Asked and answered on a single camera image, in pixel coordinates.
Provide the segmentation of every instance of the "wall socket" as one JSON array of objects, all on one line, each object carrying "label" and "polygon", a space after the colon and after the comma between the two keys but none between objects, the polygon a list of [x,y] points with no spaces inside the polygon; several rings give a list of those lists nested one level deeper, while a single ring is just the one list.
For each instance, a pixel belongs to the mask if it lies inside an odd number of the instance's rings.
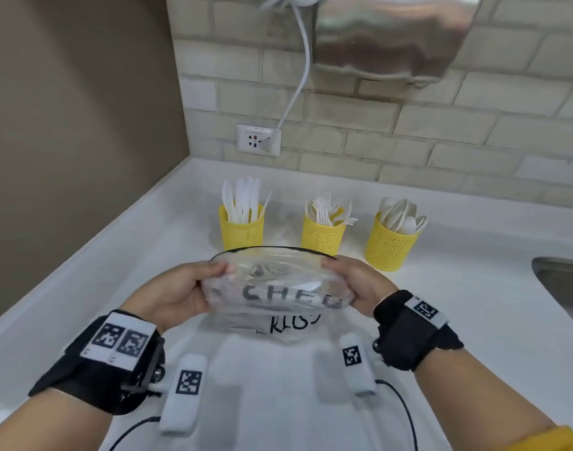
[{"label": "wall socket", "polygon": [[268,151],[261,147],[261,141],[272,137],[274,129],[251,125],[237,125],[237,151],[256,155],[280,156],[282,130],[278,130],[274,142]]}]

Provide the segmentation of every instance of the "brick tile wall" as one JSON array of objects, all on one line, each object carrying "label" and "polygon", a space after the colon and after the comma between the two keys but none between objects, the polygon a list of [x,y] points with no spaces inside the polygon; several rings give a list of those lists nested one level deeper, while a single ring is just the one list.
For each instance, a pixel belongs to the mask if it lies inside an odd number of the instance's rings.
[{"label": "brick tile wall", "polygon": [[235,149],[235,125],[275,126],[303,70],[292,13],[260,3],[168,0],[194,156],[573,207],[573,0],[483,0],[424,88],[313,70],[280,158]]}]

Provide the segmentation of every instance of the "white sensor device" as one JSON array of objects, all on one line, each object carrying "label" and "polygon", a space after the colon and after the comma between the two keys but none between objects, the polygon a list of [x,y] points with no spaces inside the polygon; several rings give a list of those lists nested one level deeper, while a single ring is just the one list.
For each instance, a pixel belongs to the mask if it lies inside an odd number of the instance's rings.
[{"label": "white sensor device", "polygon": [[194,432],[207,366],[207,358],[200,354],[189,353],[180,358],[171,384],[166,385],[167,399],[159,422],[162,433],[189,436]]},{"label": "white sensor device", "polygon": [[358,334],[348,333],[339,339],[343,356],[345,382],[359,397],[376,393],[376,382],[364,344]]}]

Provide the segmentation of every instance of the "beige wall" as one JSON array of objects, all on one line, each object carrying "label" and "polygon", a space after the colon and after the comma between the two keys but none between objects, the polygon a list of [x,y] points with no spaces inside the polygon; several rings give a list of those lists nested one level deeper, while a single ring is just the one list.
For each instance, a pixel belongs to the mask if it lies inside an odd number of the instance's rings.
[{"label": "beige wall", "polygon": [[313,71],[280,158],[235,149],[234,126],[275,126],[303,71],[290,8],[261,1],[167,0],[193,156],[573,207],[573,0],[484,0],[421,90]]},{"label": "beige wall", "polygon": [[0,0],[0,314],[187,156],[165,0]]}]

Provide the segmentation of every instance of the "yellow cup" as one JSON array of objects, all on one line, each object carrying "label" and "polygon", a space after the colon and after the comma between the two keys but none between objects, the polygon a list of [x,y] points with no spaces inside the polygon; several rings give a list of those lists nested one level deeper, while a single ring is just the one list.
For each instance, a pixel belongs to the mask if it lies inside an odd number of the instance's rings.
[{"label": "yellow cup", "polygon": [[[263,209],[263,205],[258,207],[258,215]],[[222,229],[222,241],[224,250],[242,248],[246,246],[259,246],[264,242],[264,219],[265,213],[257,221],[246,224],[230,223],[228,212],[223,205],[220,206],[220,228]]]},{"label": "yellow cup", "polygon": [[[343,212],[343,209],[340,209],[335,215],[339,215],[341,212]],[[307,215],[304,215],[301,247],[334,256],[339,251],[345,228],[345,225],[319,225],[310,220]]]},{"label": "yellow cup", "polygon": [[405,236],[389,231],[381,225],[379,215],[374,218],[374,226],[366,245],[366,261],[380,271],[393,272],[399,269],[412,245],[420,234]]}]

